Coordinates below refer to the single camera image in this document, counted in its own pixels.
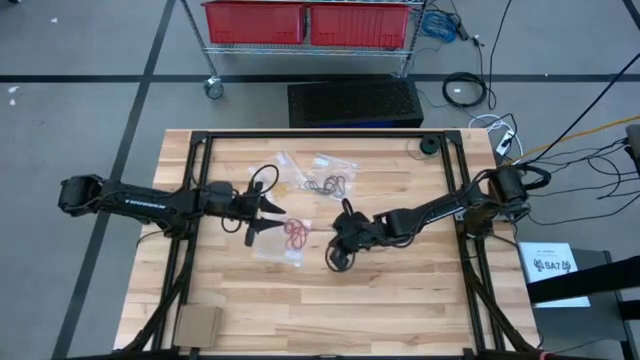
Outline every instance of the wooden table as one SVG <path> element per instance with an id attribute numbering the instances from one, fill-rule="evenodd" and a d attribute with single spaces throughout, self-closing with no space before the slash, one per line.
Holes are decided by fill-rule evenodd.
<path id="1" fill-rule="evenodd" d="M 471 176 L 494 167 L 486 131 L 461 132 Z M 154 188 L 180 186 L 190 136 L 189 130 L 167 131 Z M 231 181 L 244 191 L 248 167 L 276 152 L 286 151 L 302 171 L 309 170 L 316 153 L 323 153 L 360 166 L 350 200 L 356 211 L 370 218 L 447 192 L 441 157 L 415 160 L 407 148 L 420 157 L 417 146 L 417 140 L 406 138 L 216 139 L 209 181 Z M 243 245 L 244 229 L 227 234 L 220 219 L 201 221 L 189 303 L 224 308 L 217 346 L 203 349 L 202 354 L 458 355 L 463 347 L 474 348 L 452 220 L 425 227 L 409 248 L 363 251 L 353 269 L 336 274 L 327 269 L 324 251 L 333 236 L 331 223 L 342 211 L 339 202 L 279 187 L 275 194 L 289 216 L 312 220 L 300 268 L 255 258 L 254 249 Z M 495 228 L 498 235 L 512 239 L 508 225 Z M 145 226 L 142 232 L 155 230 Z M 515 248 L 491 238 L 486 248 L 498 304 L 523 336 L 537 345 Z M 116 348 L 131 341 L 156 308 L 168 251 L 169 241 L 160 235 L 145 239 L 138 248 Z M 475 254 L 475 248 L 469 246 L 469 252 Z M 480 310 L 491 347 L 488 316 L 484 306 Z M 164 347 L 170 345 L 174 320 L 171 310 Z"/>

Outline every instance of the blue cable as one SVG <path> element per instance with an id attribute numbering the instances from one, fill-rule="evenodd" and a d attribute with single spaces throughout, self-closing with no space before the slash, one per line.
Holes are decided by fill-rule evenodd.
<path id="1" fill-rule="evenodd" d="M 458 36 L 458 19 L 452 14 L 427 11 L 422 20 L 422 33 L 439 39 L 445 44 L 452 43 Z"/>

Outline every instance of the white paper sign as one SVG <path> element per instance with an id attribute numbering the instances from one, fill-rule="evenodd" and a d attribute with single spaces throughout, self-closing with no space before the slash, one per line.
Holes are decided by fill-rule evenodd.
<path id="1" fill-rule="evenodd" d="M 568 243 L 519 243 L 529 283 L 578 271 Z M 536 308 L 589 307 L 586 296 L 534 304 Z"/>

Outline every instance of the red basket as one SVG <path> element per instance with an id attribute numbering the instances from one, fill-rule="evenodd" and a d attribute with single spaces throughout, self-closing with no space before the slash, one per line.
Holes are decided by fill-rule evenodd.
<path id="1" fill-rule="evenodd" d="M 304 6 L 216 1 L 202 4 L 212 43 L 301 44 Z"/>
<path id="2" fill-rule="evenodd" d="M 311 5 L 313 45 L 404 47 L 409 7 L 404 5 Z"/>

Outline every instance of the gray floor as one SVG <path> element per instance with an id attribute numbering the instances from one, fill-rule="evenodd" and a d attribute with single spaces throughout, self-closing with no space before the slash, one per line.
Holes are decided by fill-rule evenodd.
<path id="1" fill-rule="evenodd" d="M 190 1 L 204 26 L 199 1 Z M 158 28 L 164 1 L 25 0 L 0 1 L 0 76 L 141 75 Z M 484 47 L 485 71 L 506 0 L 457 0 L 471 34 Z M 450 9 L 449 3 L 438 5 Z M 155 74 L 206 74 L 207 67 L 177 5 L 160 51 Z M 494 59 L 495 74 L 602 75 L 618 72 L 640 48 L 640 31 L 621 0 L 514 1 Z M 420 39 L 418 49 L 438 47 Z M 223 75 L 390 73 L 394 59 L 227 56 L 218 59 Z M 414 73 L 447 74 L 478 69 L 468 43 L 420 53 Z M 636 64 L 630 73 L 640 73 Z M 444 103 L 439 82 L 417 84 L 432 103 Z M 525 149 L 554 139 L 592 101 L 605 84 L 519 83 L 494 85 L 495 113 L 516 115 Z M 20 86 L 13 94 L 7 90 Z M 286 83 L 228 83 L 225 96 L 212 102 L 196 82 L 152 83 L 128 156 L 123 180 L 151 184 L 167 128 L 278 128 L 288 126 Z M 462 96 L 466 89 L 462 87 Z M 0 84 L 0 359 L 44 359 L 52 354 L 78 276 L 95 217 L 71 219 L 56 207 L 59 181 L 74 174 L 108 176 L 113 166 L 138 83 Z M 635 115 L 640 83 L 615 85 L 577 130 Z M 423 103 L 423 127 L 464 127 L 469 116 L 450 107 Z M 486 106 L 473 114 L 486 113 Z M 623 128 L 562 144 L 558 151 L 600 147 L 623 137 Z M 625 171 L 623 154 L 612 157 Z M 552 190 L 603 184 L 610 177 L 574 165 L 554 177 Z M 637 189 L 627 183 L 625 190 Z M 596 200 L 573 193 L 531 201 L 532 215 L 553 221 L 606 213 L 629 199 Z M 519 241 L 569 242 L 609 250 L 614 260 L 640 252 L 636 203 L 615 217 L 558 226 L 523 220 Z M 140 226 L 112 217 L 70 355 L 111 350 L 131 270 Z M 638 297 L 628 292 L 625 296 Z M 581 340 L 546 339 L 559 350 Z M 621 358 L 615 343 L 602 341 L 577 355 Z"/>

